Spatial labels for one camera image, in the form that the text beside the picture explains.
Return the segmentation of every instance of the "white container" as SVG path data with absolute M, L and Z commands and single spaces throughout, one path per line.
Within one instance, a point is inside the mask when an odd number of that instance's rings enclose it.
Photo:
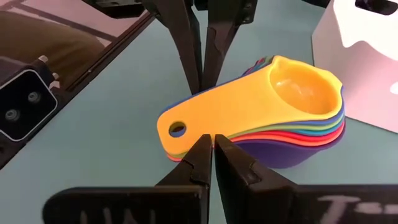
M 398 11 L 385 16 L 332 0 L 312 45 L 315 66 L 343 83 L 346 115 L 398 133 Z

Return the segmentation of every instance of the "table surface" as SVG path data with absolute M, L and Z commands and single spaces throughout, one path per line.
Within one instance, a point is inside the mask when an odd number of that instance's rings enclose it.
M 299 0 L 259 1 L 219 83 L 265 55 L 312 63 L 310 35 L 322 13 Z M 197 16 L 204 40 L 206 12 Z M 70 187 L 156 184 L 176 165 L 162 149 L 157 118 L 188 95 L 174 42 L 155 21 L 0 171 L 1 223 L 42 223 L 45 201 Z M 398 184 L 397 146 L 396 134 L 348 119 L 337 146 L 278 172 L 301 184 Z M 214 170 L 211 187 L 210 223 L 226 223 Z

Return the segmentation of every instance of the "hanging hole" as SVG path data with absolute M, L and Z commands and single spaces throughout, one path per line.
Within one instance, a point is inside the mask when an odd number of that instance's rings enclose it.
M 184 135 L 185 131 L 187 130 L 187 127 L 185 124 L 181 121 L 174 122 L 170 128 L 169 128 L 169 134 L 172 137 L 178 138 Z

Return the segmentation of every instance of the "black metal frame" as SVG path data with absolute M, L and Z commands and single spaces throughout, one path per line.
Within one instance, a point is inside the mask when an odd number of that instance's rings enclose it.
M 27 138 L 19 142 L 13 142 L 9 138 L 0 135 L 0 169 L 2 169 L 59 111 L 61 111 L 79 92 L 84 89 L 98 74 L 116 58 L 152 21 L 148 12 L 128 30 L 121 34 L 117 40 L 109 44 L 97 61 L 82 74 L 74 83 L 65 90 L 53 89 L 53 94 L 58 100 L 57 109 L 45 119 Z

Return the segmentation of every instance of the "camera lens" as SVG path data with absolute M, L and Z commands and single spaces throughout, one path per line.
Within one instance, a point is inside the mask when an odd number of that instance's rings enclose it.
M 17 121 L 19 119 L 20 113 L 18 110 L 8 110 L 5 115 L 7 121 Z
M 40 101 L 40 99 L 41 99 L 41 95 L 40 95 L 40 93 L 37 93 L 37 92 L 29 93 L 29 95 L 27 96 L 27 100 L 30 103 L 38 103 Z

